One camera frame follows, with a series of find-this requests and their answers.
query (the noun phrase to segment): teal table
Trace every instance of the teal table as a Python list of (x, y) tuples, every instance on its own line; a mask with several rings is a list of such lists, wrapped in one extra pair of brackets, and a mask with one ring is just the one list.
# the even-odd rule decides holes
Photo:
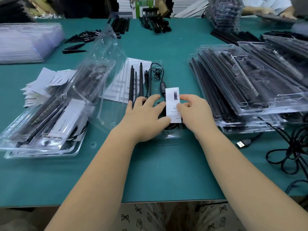
[[(130, 22), (129, 32), (119, 40), (127, 56), (143, 60), (162, 60), (164, 81), (168, 87), (179, 87), (182, 94), (201, 96), (187, 59), (200, 45), (221, 44), (210, 35), (212, 26), (206, 19), (170, 19), (172, 32), (156, 35), (141, 27), (139, 20)], [(107, 20), (67, 19), (59, 20), (66, 38), (84, 30), (103, 29)], [(268, 31), (260, 27), (256, 19), (243, 19), (243, 30), (255, 35)], [(4, 130), (24, 109), (21, 88), (36, 79), (43, 67), (52, 70), (74, 69), (86, 54), (63, 55), (61, 45), (43, 64), (0, 66), (1, 113), (0, 131)], [(250, 135), (229, 136), (237, 142)], [(61, 204), (69, 191), (87, 168), (106, 135), (90, 125), (79, 154), (63, 159), (18, 159), (0, 157), (0, 207), (43, 206)], [(243, 154), (281, 189), (290, 182), (304, 178), (286, 175), (279, 166), (266, 162), (265, 154), (286, 143), (275, 133), (265, 133), (260, 139), (243, 150)], [(308, 193), (302, 185), (294, 188), (291, 195)], [(162, 141), (157, 146), (151, 142), (138, 144), (130, 162), (125, 183), (123, 202), (179, 201), (223, 199), (200, 145), (194, 135), (185, 130), (183, 138)]]

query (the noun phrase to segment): white sleeve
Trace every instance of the white sleeve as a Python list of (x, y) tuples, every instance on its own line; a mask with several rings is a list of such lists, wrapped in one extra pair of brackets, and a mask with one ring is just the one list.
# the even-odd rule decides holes
[(292, 6), (292, 3), (290, 0), (267, 0), (262, 6), (273, 9), (275, 14), (280, 14), (282, 11)]

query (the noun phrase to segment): bow print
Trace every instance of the bow print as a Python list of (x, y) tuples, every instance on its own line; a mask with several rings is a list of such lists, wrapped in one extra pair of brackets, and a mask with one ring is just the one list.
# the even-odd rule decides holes
[(219, 208), (219, 213), (222, 212), (222, 210), (226, 210), (227, 211), (227, 207), (225, 205), (223, 205), (222, 207)]
[(214, 228), (214, 229), (215, 229), (214, 223), (212, 223), (211, 225), (208, 225), (208, 230), (210, 230), (211, 228)]
[(122, 214), (121, 217), (123, 218), (123, 219), (121, 219), (121, 221), (122, 221), (122, 220), (127, 220), (127, 221), (130, 223), (130, 221), (129, 221), (129, 215), (125, 216), (124, 214)]
[(135, 210), (136, 210), (136, 212), (139, 212), (140, 214), (142, 214), (141, 208), (138, 208), (138, 207), (136, 206), (136, 204), (135, 204)]
[(154, 208), (153, 208), (153, 214), (154, 214), (154, 216), (156, 216), (156, 218), (158, 219), (158, 215), (157, 215), (157, 213), (155, 212), (155, 210), (154, 210)]

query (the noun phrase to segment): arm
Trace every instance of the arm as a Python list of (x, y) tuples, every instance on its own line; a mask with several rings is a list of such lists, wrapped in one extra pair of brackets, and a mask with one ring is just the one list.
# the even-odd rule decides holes
[(280, 16), (281, 17), (285, 17), (285, 18), (291, 18), (291, 19), (297, 19), (296, 17), (294, 17), (294, 12), (295, 12), (295, 8), (293, 6), (288, 7), (287, 9), (285, 9)]
[(120, 124), (71, 190), (45, 231), (109, 230), (120, 207), (129, 162), (135, 145), (154, 138), (170, 124), (158, 119), (166, 103), (153, 107), (159, 95), (138, 97), (127, 105)]
[(274, 10), (270, 8), (264, 8), (264, 7), (252, 7), (252, 6), (245, 6), (242, 12), (242, 15), (254, 15), (254, 14), (274, 14)]
[(178, 104), (225, 197), (248, 231), (308, 230), (308, 213), (279, 189), (218, 130), (208, 103), (195, 95)]

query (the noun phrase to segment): white card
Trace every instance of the white card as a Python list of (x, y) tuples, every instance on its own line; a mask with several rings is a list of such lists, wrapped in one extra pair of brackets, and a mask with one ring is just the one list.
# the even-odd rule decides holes
[(176, 108), (178, 103), (180, 103), (179, 88), (166, 88), (166, 116), (171, 118), (171, 123), (182, 123), (181, 114)]

